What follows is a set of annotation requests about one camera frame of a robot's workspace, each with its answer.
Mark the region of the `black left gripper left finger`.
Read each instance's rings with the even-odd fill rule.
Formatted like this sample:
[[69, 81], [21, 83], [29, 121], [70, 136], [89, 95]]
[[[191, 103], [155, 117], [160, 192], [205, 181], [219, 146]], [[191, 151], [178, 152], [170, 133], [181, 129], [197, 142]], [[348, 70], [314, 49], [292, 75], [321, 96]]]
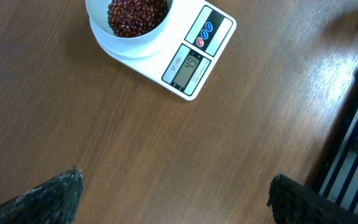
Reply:
[[0, 223], [73, 223], [84, 190], [77, 166], [0, 204]]

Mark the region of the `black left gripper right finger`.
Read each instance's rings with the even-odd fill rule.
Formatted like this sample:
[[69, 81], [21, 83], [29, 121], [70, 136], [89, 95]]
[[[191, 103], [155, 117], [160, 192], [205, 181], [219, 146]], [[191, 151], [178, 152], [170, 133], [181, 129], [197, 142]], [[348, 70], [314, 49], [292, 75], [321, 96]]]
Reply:
[[272, 179], [268, 194], [277, 224], [358, 224], [358, 215], [283, 174]]

